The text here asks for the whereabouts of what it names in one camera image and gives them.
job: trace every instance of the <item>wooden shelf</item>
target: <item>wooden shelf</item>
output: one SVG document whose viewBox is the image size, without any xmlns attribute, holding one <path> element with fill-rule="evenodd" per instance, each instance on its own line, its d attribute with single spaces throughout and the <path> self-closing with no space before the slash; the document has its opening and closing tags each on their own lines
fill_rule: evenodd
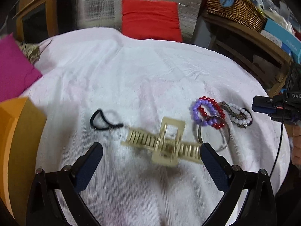
<svg viewBox="0 0 301 226">
<path fill-rule="evenodd" d="M 251 41 L 258 47 L 262 48 L 265 52 L 271 55 L 281 66 L 289 67 L 292 58 L 284 52 L 275 43 L 262 36 L 260 33 L 245 27 L 244 25 L 238 24 L 228 19 L 224 19 L 220 16 L 202 13 L 204 21 L 223 27 L 229 31 L 232 31 L 245 39 Z"/>
</svg>

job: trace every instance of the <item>white bed sheet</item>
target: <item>white bed sheet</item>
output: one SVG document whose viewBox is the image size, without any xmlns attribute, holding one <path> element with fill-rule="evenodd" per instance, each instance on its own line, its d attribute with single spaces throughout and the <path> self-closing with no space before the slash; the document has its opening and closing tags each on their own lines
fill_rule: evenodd
<svg viewBox="0 0 301 226">
<path fill-rule="evenodd" d="M 203 165 L 182 160 L 174 168 L 156 165 L 149 151 L 121 146 L 109 132 L 93 130 L 89 120 L 96 109 L 102 108 L 111 121 L 153 133 L 158 133 L 164 116 L 184 120 L 183 140 L 194 142 L 189 106 L 198 97 L 251 110 L 255 95 L 266 96 L 249 73 L 223 55 L 194 45 L 134 40 L 111 28 L 53 37 L 36 67 L 43 77 L 23 94 L 47 115 L 36 167 L 60 170 L 73 164 L 93 142 L 100 142 L 104 156 L 81 196 L 103 226 L 201 225 L 223 193 Z M 231 139 L 220 155 L 246 171 L 265 168 L 270 173 L 280 124 L 264 114 L 252 116 L 253 124 L 240 129 L 226 115 Z M 220 139 L 219 135 L 208 138 L 213 146 Z M 284 131 L 271 179 L 274 193 L 289 160 Z M 60 193 L 58 198 L 67 220 L 75 225 Z M 242 195 L 228 224 L 235 221 L 243 200 Z"/>
</svg>

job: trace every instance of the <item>blue box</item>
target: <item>blue box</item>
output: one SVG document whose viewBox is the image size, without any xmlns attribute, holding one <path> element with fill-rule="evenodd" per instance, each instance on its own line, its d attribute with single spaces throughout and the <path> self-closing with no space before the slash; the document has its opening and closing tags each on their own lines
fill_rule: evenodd
<svg viewBox="0 0 301 226">
<path fill-rule="evenodd" d="M 264 30 L 281 40 L 292 51 L 293 58 L 297 63 L 301 63 L 301 42 L 290 34 L 281 25 L 271 19 L 268 19 Z"/>
</svg>

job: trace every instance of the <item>magenta pillow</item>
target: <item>magenta pillow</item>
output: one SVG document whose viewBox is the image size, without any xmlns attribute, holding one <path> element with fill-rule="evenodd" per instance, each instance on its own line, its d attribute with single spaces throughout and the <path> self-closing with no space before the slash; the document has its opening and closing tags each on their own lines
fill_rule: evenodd
<svg viewBox="0 0 301 226">
<path fill-rule="evenodd" d="M 19 49 L 12 34 L 0 40 L 0 102 L 18 97 L 41 76 Z"/>
</svg>

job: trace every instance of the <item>silver bracelet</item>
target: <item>silver bracelet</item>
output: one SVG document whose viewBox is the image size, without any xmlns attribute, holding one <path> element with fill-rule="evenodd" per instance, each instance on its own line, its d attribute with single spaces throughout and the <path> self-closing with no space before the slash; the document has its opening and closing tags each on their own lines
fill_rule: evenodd
<svg viewBox="0 0 301 226">
<path fill-rule="evenodd" d="M 224 123 L 226 129 L 228 130 L 228 139 L 227 139 L 227 144 L 225 146 L 222 146 L 221 148 L 219 148 L 218 150 L 216 150 L 216 152 L 220 152 L 220 151 L 223 151 L 224 149 L 226 149 L 228 147 L 228 143 L 230 141 L 230 128 L 227 124 L 227 122 L 219 117 L 219 116 L 216 116 L 216 115 L 213 115 L 213 116 L 209 116 L 206 120 L 210 120 L 210 119 L 213 119 L 213 118 L 216 118 L 218 119 L 221 123 Z M 202 133 L 201 133 L 201 130 L 202 130 L 202 126 L 199 125 L 199 128 L 198 128 L 198 141 L 199 143 L 204 143 L 204 141 L 202 140 Z"/>
</svg>

